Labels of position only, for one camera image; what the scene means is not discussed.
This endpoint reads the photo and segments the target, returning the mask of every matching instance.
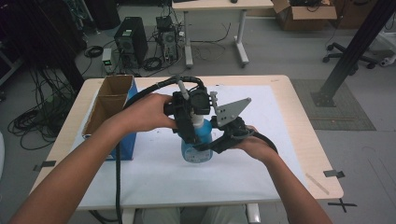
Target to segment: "blue spray bottle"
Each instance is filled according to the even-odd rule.
[[[204,119],[202,115],[193,115],[192,124],[194,126],[195,133],[201,140],[201,143],[212,142],[212,124],[209,120]],[[185,161],[199,163],[209,161],[213,156],[212,150],[198,151],[192,144],[186,144],[184,140],[181,140],[181,154]]]

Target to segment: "forearm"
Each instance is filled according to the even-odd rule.
[[[59,163],[32,192],[11,223],[67,222],[106,156],[123,137],[115,122],[106,121]]]
[[[272,155],[263,163],[274,181],[291,224],[332,223],[318,202],[279,156]]]

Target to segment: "pants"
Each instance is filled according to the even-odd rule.
[[[144,224],[179,224],[179,208],[144,209]],[[248,224],[244,205],[208,207],[201,224]]]

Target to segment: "person's left hand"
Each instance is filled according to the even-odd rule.
[[[176,123],[163,113],[172,96],[151,93],[121,111],[117,117],[126,133],[147,132],[156,128],[176,129]]]

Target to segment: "hand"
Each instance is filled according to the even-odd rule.
[[[163,113],[163,106],[172,101],[172,96],[151,93],[115,116],[125,133],[147,132],[156,128],[175,129],[176,123]]]
[[[257,132],[257,129],[253,126],[247,125],[247,128],[253,129]],[[235,148],[241,148],[244,150],[251,158],[267,162],[274,156],[277,156],[276,152],[271,149],[267,143],[262,141],[260,138],[250,136],[245,138],[240,144],[236,145]]]

